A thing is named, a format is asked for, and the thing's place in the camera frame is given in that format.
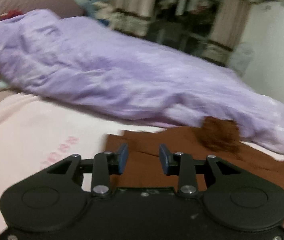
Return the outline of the brown shirt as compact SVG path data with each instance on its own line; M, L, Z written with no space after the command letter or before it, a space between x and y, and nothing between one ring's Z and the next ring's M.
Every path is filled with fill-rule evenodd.
M178 178L162 171L159 146L165 144L172 153L187 153L198 160L216 155L284 189L284 156L272 157L241 142L237 142L234 152L214 152L202 144L208 136L205 128L186 126L158 133L124 131L122 135L107 135L105 151L116 151L122 144L129 150L123 174L111 177L112 187L177 187Z

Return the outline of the pile of blue clothes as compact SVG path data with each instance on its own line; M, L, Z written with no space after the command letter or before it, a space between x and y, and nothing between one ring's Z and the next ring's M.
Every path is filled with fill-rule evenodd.
M107 0L87 0L82 7L86 16L97 20L106 27L111 26L114 8Z

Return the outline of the pink bed sheet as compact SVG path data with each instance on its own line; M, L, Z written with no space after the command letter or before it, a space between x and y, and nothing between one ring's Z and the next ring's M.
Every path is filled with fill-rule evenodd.
M0 197L11 185L72 155L104 151L107 135L166 129L104 119L37 96L15 94L0 102ZM0 233L6 224L0 213Z

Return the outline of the purple duvet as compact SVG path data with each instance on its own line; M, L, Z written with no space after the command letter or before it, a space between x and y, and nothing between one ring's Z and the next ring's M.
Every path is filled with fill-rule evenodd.
M244 140L284 154L283 103L231 69L88 17L39 9L1 21L0 76L26 93L152 126L233 120Z

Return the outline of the grey hanging bag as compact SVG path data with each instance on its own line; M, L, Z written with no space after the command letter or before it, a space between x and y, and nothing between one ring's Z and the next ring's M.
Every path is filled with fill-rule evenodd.
M242 77L254 59L254 48L248 42L240 43L231 53L227 66Z

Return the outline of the open dark wardrobe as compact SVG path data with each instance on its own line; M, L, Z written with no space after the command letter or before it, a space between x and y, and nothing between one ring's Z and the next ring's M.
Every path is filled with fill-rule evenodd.
M221 0L155 0L145 39L201 57L220 2Z

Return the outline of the left beige curtain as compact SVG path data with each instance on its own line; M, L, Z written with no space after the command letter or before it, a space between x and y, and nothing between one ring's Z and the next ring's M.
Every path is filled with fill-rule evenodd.
M148 33L155 0L107 0L111 5L112 29L144 37Z

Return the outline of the beige curtain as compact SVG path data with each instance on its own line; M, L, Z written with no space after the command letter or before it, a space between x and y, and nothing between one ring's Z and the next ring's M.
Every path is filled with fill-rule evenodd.
M226 65L233 49L239 44L251 5L256 0L221 0L202 57Z
M107 0L111 5L112 29L144 37L148 33L155 0Z

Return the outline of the right beige curtain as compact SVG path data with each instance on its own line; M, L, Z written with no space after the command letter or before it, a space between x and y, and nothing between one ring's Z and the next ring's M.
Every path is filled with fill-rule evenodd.
M221 0L202 57L226 65L233 49L239 44L251 5L256 0Z

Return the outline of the red cloth by headboard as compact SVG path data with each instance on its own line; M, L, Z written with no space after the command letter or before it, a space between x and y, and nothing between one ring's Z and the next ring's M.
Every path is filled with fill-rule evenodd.
M9 10L3 14L0 14L0 22L3 20L11 19L16 16L22 15L23 12L20 10Z

